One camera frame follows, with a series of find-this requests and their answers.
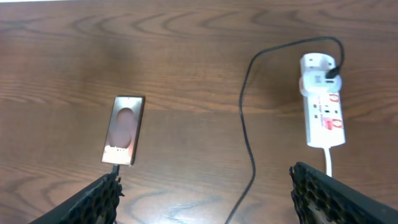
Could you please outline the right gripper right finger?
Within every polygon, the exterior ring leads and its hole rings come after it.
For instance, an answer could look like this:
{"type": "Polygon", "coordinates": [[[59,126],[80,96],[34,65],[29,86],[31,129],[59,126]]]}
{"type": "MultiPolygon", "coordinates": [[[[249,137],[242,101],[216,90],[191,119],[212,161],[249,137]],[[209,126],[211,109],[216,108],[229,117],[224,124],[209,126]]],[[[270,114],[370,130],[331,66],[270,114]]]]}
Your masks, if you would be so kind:
{"type": "Polygon", "coordinates": [[[341,224],[395,224],[397,210],[297,162],[289,169],[291,191],[299,222],[341,224]]]}

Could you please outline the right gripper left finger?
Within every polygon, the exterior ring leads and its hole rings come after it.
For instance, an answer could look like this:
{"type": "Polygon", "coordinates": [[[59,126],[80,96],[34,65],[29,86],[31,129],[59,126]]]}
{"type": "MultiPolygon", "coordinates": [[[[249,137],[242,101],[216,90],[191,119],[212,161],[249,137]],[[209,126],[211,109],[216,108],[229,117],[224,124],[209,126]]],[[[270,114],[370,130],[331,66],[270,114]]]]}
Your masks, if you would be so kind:
{"type": "Polygon", "coordinates": [[[124,195],[120,181],[105,174],[31,224],[113,224],[124,195]]]}

